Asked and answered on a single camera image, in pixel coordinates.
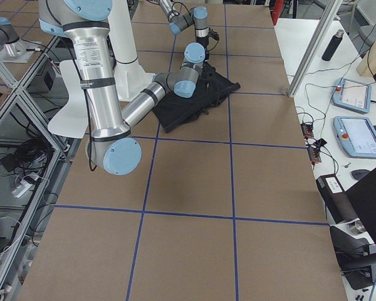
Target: computer monitor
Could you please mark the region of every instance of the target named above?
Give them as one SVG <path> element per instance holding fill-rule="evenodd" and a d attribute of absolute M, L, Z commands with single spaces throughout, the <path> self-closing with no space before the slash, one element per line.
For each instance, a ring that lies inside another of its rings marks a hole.
<path fill-rule="evenodd" d="M 375 245 L 332 226 L 330 234 L 343 274 L 354 290 L 376 281 L 376 168 L 346 191 L 347 198 Z"/>
<path fill-rule="evenodd" d="M 356 214 L 376 243 L 376 168 L 347 190 Z"/>

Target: power strip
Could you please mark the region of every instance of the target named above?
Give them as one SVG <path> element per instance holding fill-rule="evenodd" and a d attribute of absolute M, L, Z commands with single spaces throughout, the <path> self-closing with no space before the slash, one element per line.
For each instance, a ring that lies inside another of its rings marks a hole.
<path fill-rule="evenodd" d="M 19 183 L 19 185 L 14 189 L 11 193 L 16 198 L 20 198 L 24 195 L 26 191 L 28 191 L 33 185 L 36 184 L 36 181 L 40 178 L 38 174 L 35 172 L 31 172 L 27 176 L 24 176 Z"/>
<path fill-rule="evenodd" d="M 302 130 L 302 134 L 303 134 L 303 137 L 304 137 L 305 140 L 308 140 L 309 138 L 315 139 L 311 125 L 301 124 L 301 130 Z M 308 151 L 309 160 L 311 161 L 311 163 L 313 165 L 321 163 L 320 155 L 317 153 L 317 151 L 314 147 L 308 145 L 307 151 Z"/>

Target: metal shelf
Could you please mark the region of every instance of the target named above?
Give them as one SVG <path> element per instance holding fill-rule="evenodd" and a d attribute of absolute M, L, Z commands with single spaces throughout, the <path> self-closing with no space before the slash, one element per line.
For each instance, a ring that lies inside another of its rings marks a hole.
<path fill-rule="evenodd" d="M 53 37 L 47 44 L 48 48 L 45 48 L 45 52 L 57 44 L 58 41 L 59 39 L 57 37 Z M 19 80 L 17 80 L 17 78 L 11 74 L 10 69 L 0 61 L 0 77 L 10 89 L 7 97 L 0 100 L 0 133 L 2 133 L 0 134 L 0 145 L 4 144 L 4 142 L 5 144 L 10 143 L 10 148 L 5 148 L 6 152 L 8 152 L 8 150 L 11 150 L 11 146 L 16 147 L 17 144 L 19 145 L 20 142 L 28 139 L 28 136 L 25 135 L 23 130 L 5 130 L 5 128 L 14 128 L 14 122 L 9 118 L 10 112 L 24 112 L 28 116 L 28 122 L 31 122 L 34 125 L 36 130 L 42 134 L 52 148 L 52 156 L 47 162 L 46 170 L 42 177 L 51 179 L 50 182 L 57 182 L 57 177 L 62 177 L 61 174 L 59 175 L 56 173 L 55 179 L 52 179 L 51 177 L 57 167 L 59 158 L 66 156 L 64 149 L 66 148 L 67 140 L 64 137 L 55 136 L 48 131 L 48 119 L 46 115 L 26 90 L 39 69 L 47 62 L 46 60 L 46 55 L 43 53 L 34 56 L 29 68 Z M 23 250 L 20 249 L 21 243 L 34 219 L 36 208 L 41 203 L 44 192 L 49 185 L 49 181 L 40 179 L 34 186 L 33 191 L 25 193 L 21 198 L 15 198 L 11 194 L 11 191 L 14 189 L 13 181 L 14 177 L 0 176 L 0 218 L 10 216 L 19 220 L 22 226 L 18 225 L 11 218 L 7 221 L 8 225 L 16 226 L 16 231 L 15 233 L 14 231 L 10 231 L 11 236 L 13 237 L 13 244 L 3 254 L 3 257 L 0 260 L 0 291 L 3 287 L 4 281 L 6 281 L 6 277 L 13 276 L 13 273 L 9 275 L 9 271 L 14 269 L 17 270 L 16 267 L 11 269 L 14 264 L 19 264 L 15 263 L 14 259 L 19 257 L 20 253 L 23 252 Z"/>

